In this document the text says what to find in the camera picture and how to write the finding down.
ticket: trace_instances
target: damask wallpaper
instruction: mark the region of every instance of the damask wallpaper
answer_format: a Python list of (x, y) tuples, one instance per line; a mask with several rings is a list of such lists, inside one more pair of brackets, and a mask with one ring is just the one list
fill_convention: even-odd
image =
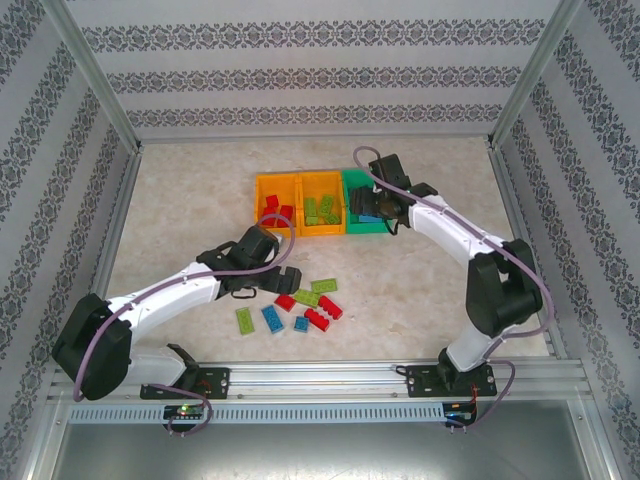
[(640, 11), (586, 1), (501, 146), (565, 348), (640, 478)]
[(68, 5), (152, 140), (487, 134), (557, 0)]
[(44, 402), (49, 353), (96, 274), (129, 153), (42, 6), (0, 6), (0, 479)]

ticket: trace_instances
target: light green lego brick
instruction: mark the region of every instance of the light green lego brick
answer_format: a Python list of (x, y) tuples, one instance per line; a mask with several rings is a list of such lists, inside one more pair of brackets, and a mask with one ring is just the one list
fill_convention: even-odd
[(317, 308), (320, 295), (310, 292), (309, 290), (300, 289), (293, 295), (293, 298), (296, 302), (306, 305), (307, 307)]
[(330, 213), (324, 219), (327, 221), (327, 223), (329, 225), (339, 225), (340, 224), (340, 217), (337, 216), (335, 213)]
[(316, 209), (316, 199), (315, 198), (305, 198), (304, 199), (304, 214), (306, 217), (317, 217), (318, 210)]
[(311, 282), (311, 291), (313, 291), (313, 293), (337, 292), (338, 281), (335, 278), (327, 278), (325, 280), (315, 280)]
[(248, 308), (240, 308), (236, 310), (236, 317), (238, 317), (240, 335), (249, 335), (256, 331), (255, 328), (253, 328), (253, 321), (251, 321), (251, 313), (249, 313)]
[(333, 195), (323, 195), (318, 216), (326, 217), (329, 215), (331, 213), (331, 207), (333, 207)]

